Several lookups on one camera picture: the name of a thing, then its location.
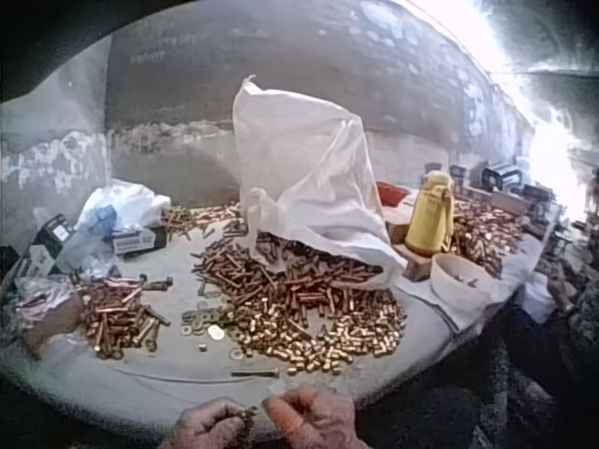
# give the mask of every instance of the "plastic bag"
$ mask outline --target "plastic bag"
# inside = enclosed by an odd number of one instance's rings
[[[555,301],[547,289],[548,277],[535,271],[526,282],[523,291],[516,296],[520,307],[526,311],[536,323],[542,325],[556,308]]]
[[[245,80],[233,126],[241,207],[253,258],[257,231],[383,268],[363,285],[388,283],[401,259],[390,245],[362,121],[338,105]]]
[[[160,223],[162,209],[170,208],[168,196],[156,195],[141,184],[112,180],[109,186],[95,189],[83,206],[75,229],[93,226],[98,213],[112,229],[134,230]]]
[[[15,285],[21,297],[15,304],[21,329],[32,328],[36,323],[43,321],[50,311],[76,295],[73,284],[64,275],[19,278],[15,280]]]

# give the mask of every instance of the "concrete wall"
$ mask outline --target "concrete wall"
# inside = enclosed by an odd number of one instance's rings
[[[110,175],[104,103],[111,37],[81,52],[2,114],[2,244],[22,252],[37,231],[35,208],[74,224]]]
[[[106,120],[121,137],[112,147],[115,175],[183,203],[211,203],[220,196],[212,192],[228,192],[234,169],[214,175],[220,163],[206,139],[190,138],[182,150],[147,124],[230,120],[233,97],[253,74],[262,88],[325,98],[360,115],[375,174],[386,181],[415,185],[431,161],[503,161],[530,133],[457,45],[392,2],[209,0],[114,34]],[[181,152],[186,167],[170,159]],[[183,192],[183,184],[193,187]]]

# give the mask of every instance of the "red object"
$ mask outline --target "red object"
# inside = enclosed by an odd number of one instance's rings
[[[376,187],[383,206],[389,206],[391,208],[396,208],[410,193],[408,190],[389,184],[388,182],[377,181]]]

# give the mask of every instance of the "thermos lid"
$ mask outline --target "thermos lid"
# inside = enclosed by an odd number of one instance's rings
[[[453,180],[447,173],[440,170],[433,170],[427,174],[427,182],[424,188],[430,189],[435,185],[445,185],[447,187],[451,187],[452,184]]]

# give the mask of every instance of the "white bowl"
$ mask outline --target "white bowl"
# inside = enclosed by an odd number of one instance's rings
[[[436,254],[432,258],[432,291],[457,309],[472,311],[487,306],[491,302],[490,293],[494,285],[495,280],[487,271],[463,257]]]

